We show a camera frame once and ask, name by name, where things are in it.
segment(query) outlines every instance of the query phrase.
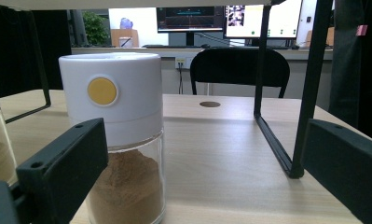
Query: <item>white wall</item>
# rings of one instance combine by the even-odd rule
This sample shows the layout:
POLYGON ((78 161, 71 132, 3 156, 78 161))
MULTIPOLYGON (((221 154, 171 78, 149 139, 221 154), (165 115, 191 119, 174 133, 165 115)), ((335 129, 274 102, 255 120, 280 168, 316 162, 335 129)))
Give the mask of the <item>white wall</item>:
POLYGON ((308 31, 313 28, 314 11, 316 10, 316 0, 303 0, 301 15, 299 17, 298 34, 296 42, 299 46, 303 47, 307 39, 308 31), (311 17, 310 22, 307 22, 307 17, 311 17))
POLYGON ((140 8, 109 8, 110 29, 119 29, 122 18, 133 22, 133 29, 138 31, 139 46, 146 44, 168 45, 168 34, 157 33, 156 9, 154 7, 140 8))

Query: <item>potted plant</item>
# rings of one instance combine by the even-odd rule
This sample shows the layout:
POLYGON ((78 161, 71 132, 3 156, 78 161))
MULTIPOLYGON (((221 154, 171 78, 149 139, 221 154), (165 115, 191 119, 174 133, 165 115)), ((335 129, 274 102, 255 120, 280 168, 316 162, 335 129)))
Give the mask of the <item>potted plant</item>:
POLYGON ((91 45, 104 45, 109 37, 103 25, 104 18, 94 12, 83 11, 83 20, 88 42, 91 45))

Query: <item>wooden table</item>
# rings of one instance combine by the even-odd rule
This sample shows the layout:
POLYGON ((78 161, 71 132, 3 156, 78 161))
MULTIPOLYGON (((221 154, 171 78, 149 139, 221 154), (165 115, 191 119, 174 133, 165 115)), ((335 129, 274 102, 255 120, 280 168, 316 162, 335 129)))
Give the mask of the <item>wooden table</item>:
MULTIPOLYGON (((68 130, 62 91, 52 106, 7 125, 18 164, 68 130)), ((283 172, 253 117, 254 98, 163 95, 167 206, 161 223, 360 223, 308 172, 283 172), (217 102, 203 107, 200 102, 217 102)), ((44 103, 41 91, 1 99, 8 119, 44 103)), ((262 114, 292 156, 300 100, 262 101, 262 114)), ((316 119, 344 125, 319 107, 316 119)), ((82 204, 72 223, 89 223, 82 204)))

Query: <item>white lid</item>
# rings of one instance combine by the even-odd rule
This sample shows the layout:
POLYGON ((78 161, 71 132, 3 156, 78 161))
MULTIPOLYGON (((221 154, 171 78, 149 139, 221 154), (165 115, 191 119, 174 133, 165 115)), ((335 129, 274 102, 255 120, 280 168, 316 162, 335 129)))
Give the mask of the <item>white lid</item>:
POLYGON ((72 124, 103 118, 109 147, 141 142, 162 130, 157 54, 79 54, 62 56, 59 63, 72 124))

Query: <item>yellow button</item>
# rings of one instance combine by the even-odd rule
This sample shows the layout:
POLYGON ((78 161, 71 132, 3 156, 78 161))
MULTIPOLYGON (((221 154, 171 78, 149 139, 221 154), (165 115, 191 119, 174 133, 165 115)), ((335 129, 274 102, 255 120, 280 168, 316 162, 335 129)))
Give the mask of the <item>yellow button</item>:
POLYGON ((98 77, 89 84, 88 95, 96 104, 108 105, 116 99, 117 88, 109 79, 98 77))

